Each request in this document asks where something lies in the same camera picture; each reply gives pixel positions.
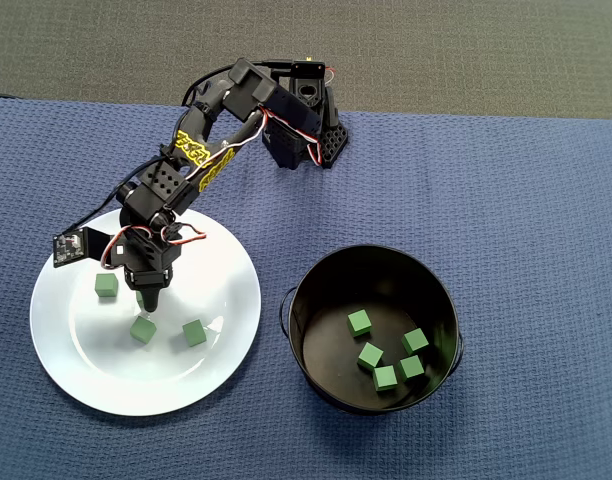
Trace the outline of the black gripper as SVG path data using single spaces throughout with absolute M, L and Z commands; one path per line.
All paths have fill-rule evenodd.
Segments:
M 124 277 L 128 287 L 131 290 L 138 291 L 141 308 L 148 313 L 153 313 L 158 307 L 160 290 L 167 288 L 171 283 L 173 268 L 134 271 L 125 267 Z

